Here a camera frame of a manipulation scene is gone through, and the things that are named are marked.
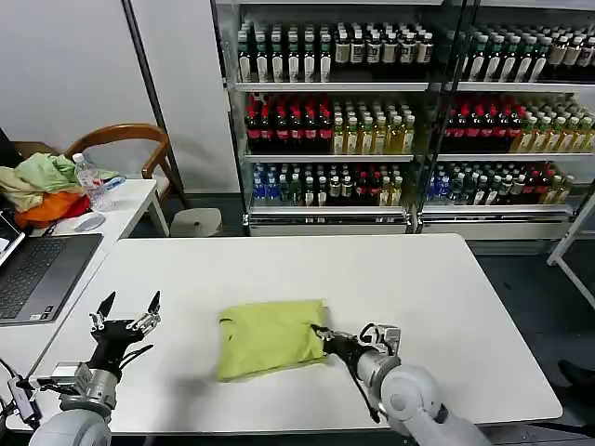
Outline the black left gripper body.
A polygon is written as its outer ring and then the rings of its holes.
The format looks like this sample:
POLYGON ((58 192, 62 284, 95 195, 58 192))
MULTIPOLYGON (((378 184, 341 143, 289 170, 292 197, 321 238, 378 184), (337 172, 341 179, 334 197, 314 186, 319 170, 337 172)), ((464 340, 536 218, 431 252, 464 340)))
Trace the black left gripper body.
POLYGON ((126 350, 144 338, 141 330, 129 328, 132 320, 106 321, 91 333, 97 345, 89 360, 90 368, 119 368, 126 350))

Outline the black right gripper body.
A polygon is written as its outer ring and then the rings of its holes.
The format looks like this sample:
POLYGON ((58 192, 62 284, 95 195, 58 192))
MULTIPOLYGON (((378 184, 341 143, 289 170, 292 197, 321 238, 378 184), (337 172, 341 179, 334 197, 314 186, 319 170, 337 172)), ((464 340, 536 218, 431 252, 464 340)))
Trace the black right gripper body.
POLYGON ((338 356, 349 368, 356 368, 359 359, 368 350, 368 346, 362 345, 352 334, 324 331, 322 340, 323 352, 338 356))

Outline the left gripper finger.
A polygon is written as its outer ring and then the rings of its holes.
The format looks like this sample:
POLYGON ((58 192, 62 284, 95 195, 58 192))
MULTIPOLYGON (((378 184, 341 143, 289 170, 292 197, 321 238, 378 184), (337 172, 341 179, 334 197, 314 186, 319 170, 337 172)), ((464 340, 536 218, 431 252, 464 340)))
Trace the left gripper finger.
POLYGON ((116 292, 111 292, 107 298, 105 298, 100 304, 98 309, 94 313, 90 313, 89 317, 92 321, 91 331, 99 331, 104 328, 104 322, 111 312, 116 292))
POLYGON ((150 305, 148 306, 148 309, 127 325, 128 330, 133 332, 149 333, 157 326, 157 324, 161 321, 161 316, 159 314, 160 295, 160 291, 155 293, 150 305))

